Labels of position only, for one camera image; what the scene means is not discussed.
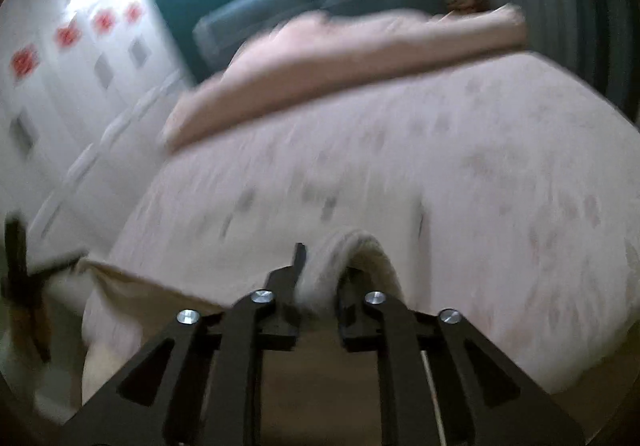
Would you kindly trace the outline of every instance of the black object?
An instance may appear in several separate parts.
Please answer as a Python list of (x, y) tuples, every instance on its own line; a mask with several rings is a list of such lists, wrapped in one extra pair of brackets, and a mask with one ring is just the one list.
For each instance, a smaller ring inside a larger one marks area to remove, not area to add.
[(18, 215), (10, 215), (4, 221), (4, 249), (6, 253), (7, 276), (0, 281), (0, 294), (11, 302), (14, 310), (21, 310), (30, 322), (32, 339), (40, 359), (50, 360), (48, 322), (45, 322), (42, 290), (49, 279), (59, 272), (70, 269), (85, 256), (84, 251), (73, 252), (41, 264), (27, 268), (27, 231)]
[[(260, 444), (262, 351), (296, 344), (292, 296), (305, 253), (299, 244), (292, 266), (223, 314), (180, 312), (71, 418), (59, 444)], [(336, 312), (349, 352), (378, 352), (383, 445), (584, 444), (580, 427), (459, 312), (412, 312), (354, 269)]]
[(580, 426), (460, 312), (412, 312), (357, 270), (344, 276), (336, 312), (347, 350), (378, 352), (383, 445), (585, 444)]
[(180, 312), (66, 423), (59, 444), (259, 444), (262, 351), (296, 343), (292, 296), (305, 259), (299, 244), (292, 266), (225, 313)]

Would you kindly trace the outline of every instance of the pink blanket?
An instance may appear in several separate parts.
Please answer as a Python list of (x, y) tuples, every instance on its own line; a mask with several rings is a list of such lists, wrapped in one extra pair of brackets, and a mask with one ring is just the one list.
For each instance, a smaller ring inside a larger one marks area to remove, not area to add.
[(354, 19), (302, 14), (245, 43), (225, 72), (180, 99), (163, 131), (177, 151), (329, 92), (521, 49), (526, 23), (505, 6), (470, 16), (395, 10)]

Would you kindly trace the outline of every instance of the white bedspread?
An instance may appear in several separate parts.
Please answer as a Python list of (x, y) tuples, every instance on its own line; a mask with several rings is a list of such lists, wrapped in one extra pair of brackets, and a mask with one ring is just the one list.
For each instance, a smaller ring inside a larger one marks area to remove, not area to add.
[[(569, 385), (636, 319), (640, 136), (533, 54), (343, 91), (194, 146), (160, 172), (110, 261), (153, 280), (179, 221), (203, 206), (353, 166), (422, 194), (428, 288), (415, 308), (460, 309), (545, 389)], [(84, 333), (117, 342), (96, 294)]]

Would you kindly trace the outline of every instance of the metal screw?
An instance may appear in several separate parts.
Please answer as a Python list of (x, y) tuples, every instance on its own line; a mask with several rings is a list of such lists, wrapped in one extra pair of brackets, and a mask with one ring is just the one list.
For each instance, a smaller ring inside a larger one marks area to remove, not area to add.
[(255, 291), (251, 294), (251, 300), (255, 303), (269, 303), (273, 301), (273, 292), (271, 291)]
[(193, 325), (200, 319), (200, 314), (197, 311), (185, 309), (184, 311), (178, 312), (175, 318), (184, 325)]
[(444, 321), (444, 323), (455, 325), (462, 320), (462, 314), (460, 314), (460, 311), (456, 311), (455, 309), (444, 309), (444, 311), (440, 311), (440, 319)]
[(381, 303), (384, 303), (385, 300), (386, 300), (385, 293), (380, 291), (367, 292), (367, 294), (364, 297), (364, 301), (371, 305), (380, 305)]

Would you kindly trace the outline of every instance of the beige fabric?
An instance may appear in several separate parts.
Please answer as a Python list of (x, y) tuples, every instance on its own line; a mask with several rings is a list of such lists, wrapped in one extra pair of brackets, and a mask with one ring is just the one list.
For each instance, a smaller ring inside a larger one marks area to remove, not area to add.
[(162, 136), (171, 150), (332, 90), (523, 48), (520, 10), (431, 18), (415, 11), (357, 20), (311, 12), (242, 47), (222, 76), (188, 92)]
[[(193, 146), (159, 173), (109, 260), (154, 279), (185, 224), (197, 233), (247, 187), (354, 166), (421, 192), (426, 284), (413, 308), (459, 308), (545, 389), (575, 381), (636, 320), (640, 136), (531, 54), (345, 90)], [(86, 335), (110, 339), (96, 307)]]
[(82, 404), (91, 399), (127, 361), (128, 357), (115, 352), (105, 343), (97, 342), (89, 346), (82, 372)]
[(408, 294), (412, 304), (424, 289), (417, 273), (418, 191), (385, 185), (363, 169), (309, 173), (285, 187), (273, 188), (268, 180), (245, 184), (201, 205), (196, 217), (184, 214), (174, 219), (171, 235), (157, 234), (164, 244), (151, 275), (131, 262), (123, 267), (117, 254), (109, 265), (78, 265), (98, 281), (83, 324), (89, 341), (107, 339), (129, 357), (181, 309), (216, 312), (264, 286), (269, 272), (291, 263), (297, 242), (307, 247), (296, 289), (304, 310), (332, 312), (332, 294), (348, 264), (367, 267), (376, 285)]

